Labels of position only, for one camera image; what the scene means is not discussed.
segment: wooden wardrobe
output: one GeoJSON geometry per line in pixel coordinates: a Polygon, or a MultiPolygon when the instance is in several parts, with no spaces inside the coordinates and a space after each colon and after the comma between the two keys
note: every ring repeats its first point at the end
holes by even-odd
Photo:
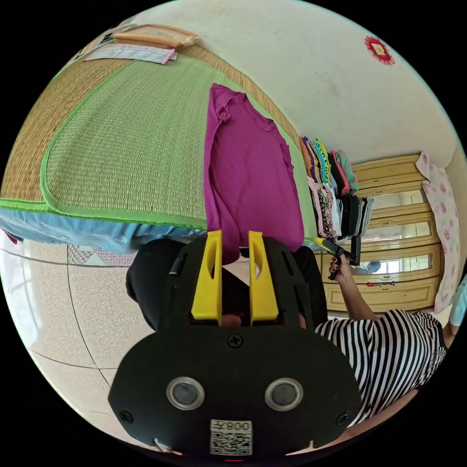
{"type": "MultiPolygon", "coordinates": [[[[424,178],[415,166],[418,158],[402,156],[353,166],[359,181],[357,196],[375,198],[368,229],[361,238],[360,269],[355,269],[354,275],[374,312],[434,305],[443,252],[422,189],[424,178]]],[[[346,311],[339,284],[328,279],[331,255],[315,255],[328,309],[346,311]]]]}

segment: magenta t-shirt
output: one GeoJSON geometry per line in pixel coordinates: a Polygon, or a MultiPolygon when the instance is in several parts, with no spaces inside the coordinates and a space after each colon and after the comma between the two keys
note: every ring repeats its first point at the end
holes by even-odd
{"type": "Polygon", "coordinates": [[[288,146],[276,124],[243,92],[213,84],[204,149],[208,231],[222,230],[222,262],[236,261],[248,232],[262,232],[296,251],[302,213],[288,146]]]}

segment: red wall decoration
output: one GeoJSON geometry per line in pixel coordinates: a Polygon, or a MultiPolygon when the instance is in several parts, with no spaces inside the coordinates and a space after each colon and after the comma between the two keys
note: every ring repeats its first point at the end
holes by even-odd
{"type": "Polygon", "coordinates": [[[365,39],[365,45],[373,57],[376,57],[380,62],[385,65],[394,64],[394,59],[389,54],[388,48],[379,39],[367,36],[365,39]]]}

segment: pink floral fabric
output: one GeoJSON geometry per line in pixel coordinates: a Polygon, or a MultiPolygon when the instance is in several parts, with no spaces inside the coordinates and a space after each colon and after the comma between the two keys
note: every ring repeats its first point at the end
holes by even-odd
{"type": "Polygon", "coordinates": [[[449,305],[456,293],[460,249],[459,219],[446,171],[436,167],[423,152],[416,162],[416,167],[426,178],[423,182],[423,191],[434,213],[436,231],[444,253],[444,274],[434,301],[434,312],[440,313],[449,305]]]}

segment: black and white striped shirt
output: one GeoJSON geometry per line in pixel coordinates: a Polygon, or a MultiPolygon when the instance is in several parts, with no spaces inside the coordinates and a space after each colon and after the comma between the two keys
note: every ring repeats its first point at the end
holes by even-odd
{"type": "Polygon", "coordinates": [[[441,323],[430,313],[390,310],[377,321],[329,320],[316,327],[347,356],[362,397],[349,426],[425,384],[446,355],[441,323]]]}

